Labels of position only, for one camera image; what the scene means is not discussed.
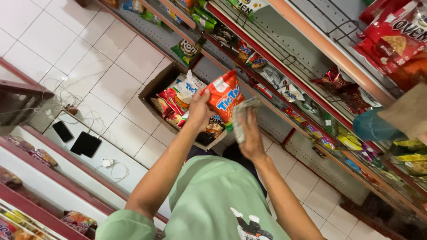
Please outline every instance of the hand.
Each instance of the hand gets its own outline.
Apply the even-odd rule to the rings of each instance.
[[[188,115],[187,122],[184,125],[184,127],[189,126],[197,130],[197,134],[206,130],[206,126],[209,124],[209,119],[211,116],[216,114],[209,110],[206,104],[211,98],[211,92],[209,89],[206,89],[204,95],[201,96],[204,89],[205,88],[197,89],[196,94],[191,99],[189,108],[190,114]]]
[[[238,116],[238,120],[245,131],[245,141],[239,144],[240,151],[243,156],[251,160],[255,165],[260,161],[264,161],[267,154],[264,151],[263,140],[260,130],[258,129],[257,116],[253,109],[247,109],[247,121],[242,116]]]

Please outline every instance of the charging cable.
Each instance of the charging cable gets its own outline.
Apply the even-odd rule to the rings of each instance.
[[[116,166],[116,165],[118,165],[118,164],[123,164],[123,166],[125,166],[125,168],[126,168],[126,173],[125,173],[125,175],[123,176],[123,177],[121,177],[121,178],[116,178],[116,177],[114,177],[113,176],[113,169],[114,169],[114,167]],[[97,166],[96,168],[95,168],[95,172],[99,169],[99,168],[101,168],[101,167],[104,167],[104,168],[108,168],[108,167],[111,167],[111,176],[113,177],[113,178],[115,178],[115,179],[118,179],[117,181],[109,181],[109,182],[111,182],[111,183],[116,183],[116,182],[120,182],[120,181],[122,181],[125,177],[127,177],[127,176],[129,176],[129,168],[124,164],[124,163],[122,163],[122,162],[119,162],[119,161],[117,161],[117,160],[115,160],[115,159],[104,159],[104,161],[102,161],[102,165],[99,165],[99,166]]]

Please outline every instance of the person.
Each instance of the person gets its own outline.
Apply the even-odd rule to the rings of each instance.
[[[190,115],[179,134],[132,191],[125,209],[100,225],[96,239],[154,239],[153,218],[168,195],[172,214],[164,239],[324,239],[265,153],[253,110],[247,109],[246,120],[239,117],[246,140],[238,148],[263,180],[276,221],[256,171],[211,155],[194,156],[184,164],[196,136],[214,115],[206,104],[210,92],[206,89],[201,96],[203,90],[192,98]]]

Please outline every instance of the white tiled floor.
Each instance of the white tiled floor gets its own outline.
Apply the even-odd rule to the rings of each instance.
[[[3,1],[0,56],[49,90],[82,102],[77,117],[146,167],[174,138],[138,94],[170,61],[96,4],[74,0]],[[19,82],[0,68],[0,77]],[[46,124],[38,124],[43,131]],[[214,149],[234,142],[228,136]],[[264,149],[328,240],[382,240],[339,207],[340,194],[263,136]],[[272,203],[269,206],[275,216]]]

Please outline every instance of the orange snack bag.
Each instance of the orange snack bag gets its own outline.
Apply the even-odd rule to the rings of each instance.
[[[207,89],[211,92],[209,106],[224,120],[227,131],[231,131],[233,108],[245,100],[237,84],[236,71],[231,70],[210,83]]]

